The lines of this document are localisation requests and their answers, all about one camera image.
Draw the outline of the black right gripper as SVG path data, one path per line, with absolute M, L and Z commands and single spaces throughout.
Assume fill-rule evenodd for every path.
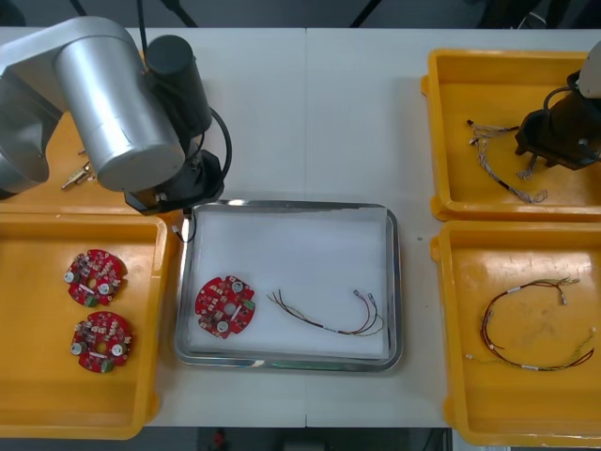
M 585 168 L 600 162 L 600 100 L 577 91 L 549 93 L 543 107 L 528 114 L 519 126 L 516 155 L 526 153 L 546 160 L 546 167 Z

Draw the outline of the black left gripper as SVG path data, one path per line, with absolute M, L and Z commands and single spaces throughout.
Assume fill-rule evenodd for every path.
M 222 192 L 219 159 L 201 149 L 166 182 L 139 192 L 126 192 L 124 200 L 143 215 L 154 215 L 213 202 Z

